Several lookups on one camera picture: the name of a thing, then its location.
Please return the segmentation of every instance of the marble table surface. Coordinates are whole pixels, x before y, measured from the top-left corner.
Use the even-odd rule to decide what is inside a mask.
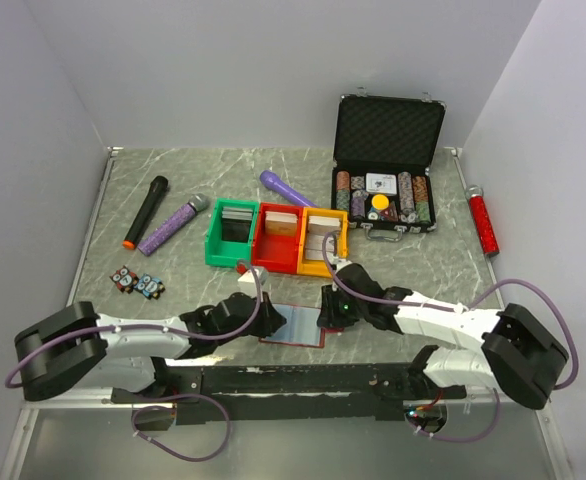
[[[215,304],[236,292],[237,273],[204,263],[210,222],[205,211],[153,255],[122,247],[122,240],[156,175],[169,179],[170,191],[147,233],[196,192],[217,197],[286,203],[264,188],[259,175],[272,169],[321,207],[330,207],[332,150],[317,148],[124,149],[114,159],[99,209],[75,301],[90,300],[96,311],[135,319],[161,319]],[[349,231],[349,258],[361,263],[382,287],[409,287],[449,302],[469,303],[491,284],[461,179],[448,151],[438,151],[431,167],[437,230],[405,234],[398,243],[372,242],[361,229]],[[137,274],[160,277],[166,292],[159,300],[120,293],[109,275],[122,265]],[[323,278],[271,274],[273,303],[320,306]],[[496,297],[484,304],[498,308]],[[419,350],[438,343],[427,337],[395,335],[359,322],[342,334],[327,335],[323,349],[236,339],[188,365],[292,365],[410,362]]]

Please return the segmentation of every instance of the red microphone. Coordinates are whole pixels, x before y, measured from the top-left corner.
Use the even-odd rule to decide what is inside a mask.
[[[471,185],[466,189],[466,199],[469,202],[469,208],[473,215],[473,221],[475,222],[475,228],[480,237],[480,244],[484,254],[489,257],[497,255],[500,253],[500,247],[497,245],[489,212],[484,203],[484,190],[477,185]]]

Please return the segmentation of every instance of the gray wall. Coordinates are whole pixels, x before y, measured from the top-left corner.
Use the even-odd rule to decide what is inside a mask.
[[[106,153],[20,0],[0,0],[0,465],[21,392],[15,334],[64,304]]]
[[[331,145],[339,95],[449,105],[461,146],[539,0],[26,0],[107,145]]]
[[[586,1],[544,0],[466,142],[463,168],[485,187],[502,252],[499,278],[543,288],[581,354],[553,406],[578,478],[586,479]],[[508,298],[536,305],[521,290]]]

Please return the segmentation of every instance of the yellow button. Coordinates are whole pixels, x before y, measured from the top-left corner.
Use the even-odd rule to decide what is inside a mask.
[[[376,210],[384,210],[389,206],[389,199],[386,198],[386,195],[377,194],[371,199],[371,205]]]

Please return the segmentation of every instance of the poker chip case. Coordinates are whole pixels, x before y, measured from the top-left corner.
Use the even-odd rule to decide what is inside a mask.
[[[444,121],[445,111],[446,105],[443,102],[430,99],[343,96],[339,106],[333,150],[335,167],[332,172],[331,208],[345,209],[346,194],[344,191],[338,194],[338,185],[340,189],[345,188],[346,175],[341,172],[347,172],[352,180],[349,184],[349,225],[364,228],[367,238],[396,241],[404,232],[423,233],[435,230],[435,208],[429,168]],[[405,192],[406,194],[407,189],[402,190],[397,183],[399,181],[398,175],[403,172],[408,172],[413,179],[414,191],[410,193],[411,195],[415,194],[416,202],[418,191],[423,196],[423,185],[426,183],[428,212],[426,199],[420,198],[423,203],[419,205],[422,207],[419,220],[410,214],[404,215],[402,213],[400,193]],[[390,178],[390,175],[393,175],[396,179],[396,194],[386,194],[386,196],[391,202],[391,207],[395,202],[397,215],[386,215],[386,220],[369,219],[369,215],[372,218],[376,216],[371,210],[374,193],[363,193],[364,191],[360,192],[362,193],[360,196],[365,197],[364,218],[359,214],[361,204],[356,209],[359,215],[353,214],[352,209],[357,206],[357,204],[352,204],[352,202],[357,202],[354,200],[353,194],[358,194],[350,187],[358,185],[358,188],[361,188],[361,177],[367,178],[367,174],[371,174],[369,178]],[[374,234],[375,230],[397,231],[398,235],[392,238],[388,234],[376,235]]]

